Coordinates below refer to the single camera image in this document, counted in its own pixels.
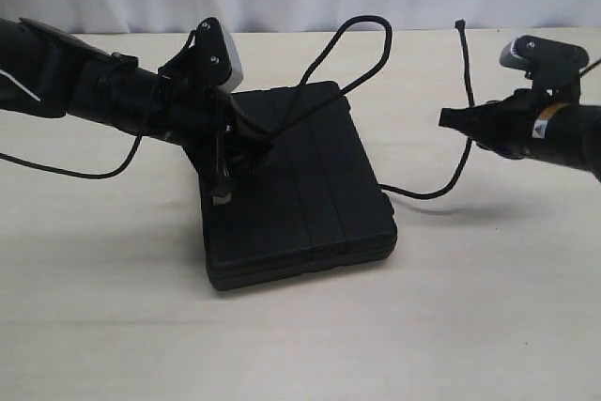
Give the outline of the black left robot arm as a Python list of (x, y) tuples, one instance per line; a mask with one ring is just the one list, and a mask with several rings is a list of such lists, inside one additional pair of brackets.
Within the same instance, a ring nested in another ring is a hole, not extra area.
[(214, 17), (156, 71), (40, 21), (1, 22), (2, 110), (75, 116), (181, 147), (204, 188), (222, 199), (273, 148), (234, 100), (242, 78), (236, 45)]

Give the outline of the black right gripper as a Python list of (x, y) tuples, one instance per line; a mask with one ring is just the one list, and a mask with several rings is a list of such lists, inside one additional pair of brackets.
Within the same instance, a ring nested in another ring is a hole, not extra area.
[[(493, 116), (496, 130), (490, 129)], [(582, 158), (578, 105), (546, 91), (520, 88), (499, 103), (442, 108), (439, 126), (513, 160)]]

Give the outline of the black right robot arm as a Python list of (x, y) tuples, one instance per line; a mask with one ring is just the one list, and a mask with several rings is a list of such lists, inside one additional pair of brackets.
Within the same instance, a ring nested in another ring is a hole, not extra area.
[(563, 166), (600, 178), (600, 107), (520, 88), (503, 100), (443, 108), (442, 128), (508, 160)]

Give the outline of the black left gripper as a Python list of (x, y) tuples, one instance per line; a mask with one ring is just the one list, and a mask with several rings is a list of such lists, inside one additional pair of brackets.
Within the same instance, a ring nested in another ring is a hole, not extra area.
[(217, 205), (229, 202), (239, 180), (264, 161), (273, 143), (239, 108), (230, 94), (164, 77), (154, 137), (181, 147), (199, 176), (201, 188)]

